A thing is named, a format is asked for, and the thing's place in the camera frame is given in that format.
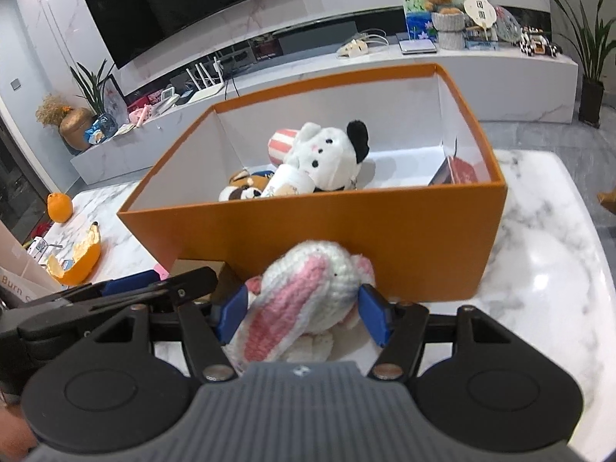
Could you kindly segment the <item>silver tablet device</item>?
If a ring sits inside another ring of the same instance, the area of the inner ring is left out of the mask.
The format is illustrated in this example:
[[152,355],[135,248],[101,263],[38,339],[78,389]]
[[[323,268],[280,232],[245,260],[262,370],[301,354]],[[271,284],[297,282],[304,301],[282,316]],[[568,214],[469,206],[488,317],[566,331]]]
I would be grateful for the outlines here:
[[430,38],[417,38],[416,40],[400,40],[398,43],[403,55],[433,54],[437,53],[437,46]]

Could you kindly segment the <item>crocheted white pink bunny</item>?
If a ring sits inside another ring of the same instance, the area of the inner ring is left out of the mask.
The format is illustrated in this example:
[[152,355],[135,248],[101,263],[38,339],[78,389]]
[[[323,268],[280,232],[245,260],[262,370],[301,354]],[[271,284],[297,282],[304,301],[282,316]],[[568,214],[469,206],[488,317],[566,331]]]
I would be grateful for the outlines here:
[[240,372],[256,362],[327,361],[333,328],[359,322],[359,288],[375,283],[371,261],[337,243],[310,240],[269,266],[245,282],[248,311],[226,355]]

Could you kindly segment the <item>gold vase dried flowers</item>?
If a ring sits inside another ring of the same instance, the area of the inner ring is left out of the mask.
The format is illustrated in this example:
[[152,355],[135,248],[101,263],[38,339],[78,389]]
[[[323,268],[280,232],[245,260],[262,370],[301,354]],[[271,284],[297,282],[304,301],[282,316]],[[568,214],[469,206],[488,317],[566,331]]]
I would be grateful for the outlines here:
[[81,153],[91,147],[85,138],[85,132],[94,122],[89,109],[72,106],[64,97],[49,94],[35,111],[35,119],[44,126],[55,127],[73,152]]

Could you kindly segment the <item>white power strip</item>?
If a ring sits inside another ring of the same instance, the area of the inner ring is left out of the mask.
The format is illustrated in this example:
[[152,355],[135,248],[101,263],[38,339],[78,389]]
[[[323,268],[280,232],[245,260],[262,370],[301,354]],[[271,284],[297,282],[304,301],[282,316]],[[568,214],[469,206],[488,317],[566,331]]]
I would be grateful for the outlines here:
[[390,45],[388,39],[382,35],[360,33],[343,44],[343,46],[340,46],[336,51],[336,56],[342,59],[353,59],[354,57],[369,54],[372,48],[386,47],[388,45]]

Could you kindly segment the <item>large orange storage box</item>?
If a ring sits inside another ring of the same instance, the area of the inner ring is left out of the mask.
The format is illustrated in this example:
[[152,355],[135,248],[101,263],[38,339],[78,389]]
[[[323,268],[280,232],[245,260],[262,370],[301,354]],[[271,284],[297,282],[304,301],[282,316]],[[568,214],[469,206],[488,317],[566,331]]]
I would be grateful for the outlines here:
[[[229,134],[234,112],[214,104],[149,170],[119,218],[165,267],[176,260],[223,261],[251,278],[296,244],[328,240],[366,256],[385,296],[471,298],[507,187],[462,95],[451,89],[446,105],[446,119],[459,133],[440,145],[375,151],[368,131],[370,152],[352,189],[219,201],[234,172],[264,166],[267,155],[259,165],[242,165]],[[447,156],[471,164],[478,182],[430,186]]]

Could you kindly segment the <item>small gold cardboard box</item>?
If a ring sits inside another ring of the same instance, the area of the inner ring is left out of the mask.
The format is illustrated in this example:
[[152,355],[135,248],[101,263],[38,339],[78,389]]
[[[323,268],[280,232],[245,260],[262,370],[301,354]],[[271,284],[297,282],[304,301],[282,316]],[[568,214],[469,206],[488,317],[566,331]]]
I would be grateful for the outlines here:
[[219,305],[242,286],[239,276],[223,261],[176,260],[169,276],[180,278],[196,303]]

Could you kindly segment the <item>pink leather card holder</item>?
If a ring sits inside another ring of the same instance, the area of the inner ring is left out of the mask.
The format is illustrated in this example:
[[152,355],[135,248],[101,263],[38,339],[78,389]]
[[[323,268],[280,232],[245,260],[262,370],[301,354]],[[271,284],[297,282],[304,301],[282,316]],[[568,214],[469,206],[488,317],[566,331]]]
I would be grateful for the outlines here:
[[160,264],[154,265],[154,271],[157,272],[161,281],[169,277],[169,272]]

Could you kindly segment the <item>green blue painting card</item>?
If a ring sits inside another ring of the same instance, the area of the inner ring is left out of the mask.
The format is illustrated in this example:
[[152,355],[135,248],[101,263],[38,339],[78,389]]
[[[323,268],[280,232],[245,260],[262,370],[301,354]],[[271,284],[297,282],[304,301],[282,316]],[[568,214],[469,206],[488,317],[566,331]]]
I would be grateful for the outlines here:
[[[407,32],[411,40],[430,39],[437,42],[437,31],[434,29],[431,14],[424,8],[424,0],[402,0]],[[460,9],[464,9],[465,0],[453,0]]]

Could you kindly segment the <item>green potted plant right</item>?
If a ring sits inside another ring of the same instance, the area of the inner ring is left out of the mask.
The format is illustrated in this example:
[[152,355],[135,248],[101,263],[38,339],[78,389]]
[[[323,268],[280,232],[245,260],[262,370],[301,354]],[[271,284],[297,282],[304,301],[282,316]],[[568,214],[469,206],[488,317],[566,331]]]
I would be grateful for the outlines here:
[[589,13],[582,0],[578,0],[577,6],[569,0],[550,0],[564,19],[564,29],[551,31],[551,37],[565,41],[582,67],[578,120],[596,129],[600,128],[603,105],[603,69],[608,57],[615,53],[615,39],[611,37],[615,18],[603,19],[601,12],[605,2],[597,0],[594,13]]

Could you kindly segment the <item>cardboard box with orange text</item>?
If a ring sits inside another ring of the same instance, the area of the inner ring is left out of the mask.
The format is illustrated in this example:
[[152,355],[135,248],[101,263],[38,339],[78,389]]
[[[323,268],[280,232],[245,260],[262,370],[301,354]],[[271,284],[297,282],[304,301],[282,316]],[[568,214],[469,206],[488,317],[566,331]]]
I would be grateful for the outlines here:
[[0,223],[1,301],[9,309],[63,290]]

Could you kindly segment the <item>black white toy car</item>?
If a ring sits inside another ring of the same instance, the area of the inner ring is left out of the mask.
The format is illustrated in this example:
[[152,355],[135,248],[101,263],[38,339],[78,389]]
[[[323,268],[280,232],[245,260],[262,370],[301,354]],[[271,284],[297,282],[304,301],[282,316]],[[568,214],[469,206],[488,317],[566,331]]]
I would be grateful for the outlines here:
[[521,29],[520,50],[528,55],[545,55],[556,57],[563,52],[563,49],[556,43],[550,42],[542,29],[524,26]]

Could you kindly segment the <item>white wifi router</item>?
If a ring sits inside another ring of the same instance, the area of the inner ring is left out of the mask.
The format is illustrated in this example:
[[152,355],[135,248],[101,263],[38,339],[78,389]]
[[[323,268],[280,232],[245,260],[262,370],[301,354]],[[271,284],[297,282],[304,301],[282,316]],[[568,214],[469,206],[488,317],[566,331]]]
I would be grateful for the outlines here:
[[223,64],[217,56],[214,56],[209,63],[197,62],[186,69],[190,81],[192,82],[193,94],[188,100],[189,103],[209,99],[223,92],[226,80],[223,77]]

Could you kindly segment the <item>potted plant blue vase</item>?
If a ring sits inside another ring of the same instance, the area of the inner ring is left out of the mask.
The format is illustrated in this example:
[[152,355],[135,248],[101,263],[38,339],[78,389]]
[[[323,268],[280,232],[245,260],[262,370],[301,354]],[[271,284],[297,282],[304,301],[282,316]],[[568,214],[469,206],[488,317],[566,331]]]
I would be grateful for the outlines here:
[[99,145],[117,134],[120,124],[116,118],[107,111],[104,105],[105,88],[112,79],[114,64],[108,65],[103,60],[97,71],[89,70],[81,63],[70,67],[73,79],[76,81],[82,99],[89,104],[94,118],[91,126],[85,131],[85,142],[90,146]]

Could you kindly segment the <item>brown plush puppy toy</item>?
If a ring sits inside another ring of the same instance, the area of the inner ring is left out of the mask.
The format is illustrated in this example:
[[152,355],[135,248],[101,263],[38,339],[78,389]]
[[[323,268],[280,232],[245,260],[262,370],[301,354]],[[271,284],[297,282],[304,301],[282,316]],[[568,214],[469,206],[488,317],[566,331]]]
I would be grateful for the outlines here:
[[273,175],[274,172],[271,170],[251,172],[248,169],[242,169],[230,177],[228,184],[219,193],[218,200],[230,201],[260,197]]

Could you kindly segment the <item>whole orange fruit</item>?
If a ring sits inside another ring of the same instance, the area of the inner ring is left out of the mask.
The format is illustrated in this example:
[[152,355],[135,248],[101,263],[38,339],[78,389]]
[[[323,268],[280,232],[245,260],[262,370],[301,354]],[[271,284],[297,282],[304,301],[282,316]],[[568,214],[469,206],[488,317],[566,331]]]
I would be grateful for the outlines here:
[[73,215],[73,203],[67,194],[50,193],[46,203],[47,214],[55,223],[66,223]]

